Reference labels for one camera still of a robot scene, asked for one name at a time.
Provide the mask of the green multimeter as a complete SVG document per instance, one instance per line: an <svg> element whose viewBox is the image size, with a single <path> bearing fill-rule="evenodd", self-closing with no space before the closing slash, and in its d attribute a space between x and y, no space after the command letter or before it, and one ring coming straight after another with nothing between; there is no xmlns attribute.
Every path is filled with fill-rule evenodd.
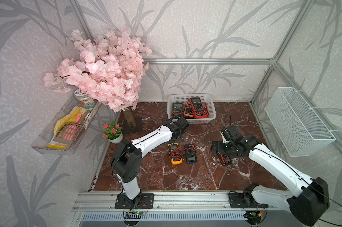
<svg viewBox="0 0 342 227"><path fill-rule="evenodd" d="M182 103L172 103L171 119L184 117L184 105Z"/></svg>

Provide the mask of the orange multimeter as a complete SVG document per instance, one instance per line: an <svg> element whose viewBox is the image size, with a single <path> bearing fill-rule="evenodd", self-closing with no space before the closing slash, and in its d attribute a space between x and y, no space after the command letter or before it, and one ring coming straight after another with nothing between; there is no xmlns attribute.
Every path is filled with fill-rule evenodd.
<svg viewBox="0 0 342 227"><path fill-rule="evenodd" d="M184 117L186 119L194 118L194 111L193 111L192 106L191 106L190 103L184 104Z"/></svg>

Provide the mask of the small black multimeter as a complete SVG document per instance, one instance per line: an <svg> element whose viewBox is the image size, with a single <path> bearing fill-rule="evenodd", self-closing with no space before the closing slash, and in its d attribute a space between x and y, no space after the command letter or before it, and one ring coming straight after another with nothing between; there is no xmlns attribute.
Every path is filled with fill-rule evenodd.
<svg viewBox="0 0 342 227"><path fill-rule="evenodd" d="M231 159L229 156L224 155L224 154L218 154L219 160L223 166L230 165L232 163Z"/></svg>
<svg viewBox="0 0 342 227"><path fill-rule="evenodd" d="M189 144L185 147L185 157L188 164L193 164L197 162L196 148L194 145Z"/></svg>

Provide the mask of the large red multimeter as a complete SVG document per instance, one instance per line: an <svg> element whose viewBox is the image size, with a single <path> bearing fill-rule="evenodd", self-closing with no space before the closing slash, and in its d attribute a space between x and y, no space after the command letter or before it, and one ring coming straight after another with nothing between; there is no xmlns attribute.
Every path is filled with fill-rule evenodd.
<svg viewBox="0 0 342 227"><path fill-rule="evenodd" d="M189 99L192 109L194 111L195 119L209 118L209 111L206 111L202 106L202 101L200 97L192 97Z"/></svg>

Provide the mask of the white perforated plastic basket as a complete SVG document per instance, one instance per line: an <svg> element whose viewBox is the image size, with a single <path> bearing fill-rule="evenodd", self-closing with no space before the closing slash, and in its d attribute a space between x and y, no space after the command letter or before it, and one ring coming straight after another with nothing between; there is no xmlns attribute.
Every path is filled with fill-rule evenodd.
<svg viewBox="0 0 342 227"><path fill-rule="evenodd" d="M189 124L208 124L211 120L216 118L216 110L213 103L213 100L209 94L174 94L169 95L168 97L168 105L167 105L167 116L171 118L171 113L173 111L172 104L173 103L186 103L188 99L192 97L200 97L202 102L205 102L209 111L209 118L202 119L187 119Z"/></svg>

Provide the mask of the small yellow multimeter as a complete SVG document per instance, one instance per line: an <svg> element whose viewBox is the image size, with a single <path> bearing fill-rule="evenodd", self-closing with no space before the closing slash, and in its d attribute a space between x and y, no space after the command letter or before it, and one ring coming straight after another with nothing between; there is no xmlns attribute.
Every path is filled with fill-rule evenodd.
<svg viewBox="0 0 342 227"><path fill-rule="evenodd" d="M169 159L172 165L179 165L182 163L181 146L178 143L168 144Z"/></svg>

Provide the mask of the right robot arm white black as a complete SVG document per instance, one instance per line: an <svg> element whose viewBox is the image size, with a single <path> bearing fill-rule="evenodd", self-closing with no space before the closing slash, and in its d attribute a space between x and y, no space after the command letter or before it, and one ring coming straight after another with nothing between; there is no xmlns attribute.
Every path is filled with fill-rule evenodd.
<svg viewBox="0 0 342 227"><path fill-rule="evenodd" d="M251 184L243 192L229 192L231 208L267 209L277 207L290 212L299 222L312 227L330 207L328 184L292 167L253 135L242 137L230 125L221 130L222 141L213 141L211 151L219 156L221 163L229 164L233 158L246 157L258 163L286 190Z"/></svg>

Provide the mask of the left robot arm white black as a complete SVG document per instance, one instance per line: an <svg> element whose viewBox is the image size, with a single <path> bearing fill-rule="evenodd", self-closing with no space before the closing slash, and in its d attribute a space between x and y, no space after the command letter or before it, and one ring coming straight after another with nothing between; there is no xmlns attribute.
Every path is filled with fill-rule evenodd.
<svg viewBox="0 0 342 227"><path fill-rule="evenodd" d="M127 199L140 198L137 175L141 169L142 158L157 146L177 139L189 127L189 122L181 117L167 121L149 134L135 140L123 139L116 147L110 166L123 187Z"/></svg>

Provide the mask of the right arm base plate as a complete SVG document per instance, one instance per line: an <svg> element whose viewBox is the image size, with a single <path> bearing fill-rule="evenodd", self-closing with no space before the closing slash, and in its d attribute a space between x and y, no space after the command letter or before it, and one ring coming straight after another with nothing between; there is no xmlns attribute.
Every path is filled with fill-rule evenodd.
<svg viewBox="0 0 342 227"><path fill-rule="evenodd" d="M266 209L269 206L267 204L257 203L249 192L236 192L230 191L228 194L229 203L231 208L240 209Z"/></svg>

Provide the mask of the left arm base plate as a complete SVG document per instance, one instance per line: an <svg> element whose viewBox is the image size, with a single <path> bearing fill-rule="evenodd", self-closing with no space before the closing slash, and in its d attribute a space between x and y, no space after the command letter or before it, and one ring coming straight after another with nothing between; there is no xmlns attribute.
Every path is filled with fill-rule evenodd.
<svg viewBox="0 0 342 227"><path fill-rule="evenodd" d="M129 199L125 194L117 195L115 209L152 209L154 194L138 194L134 199Z"/></svg>

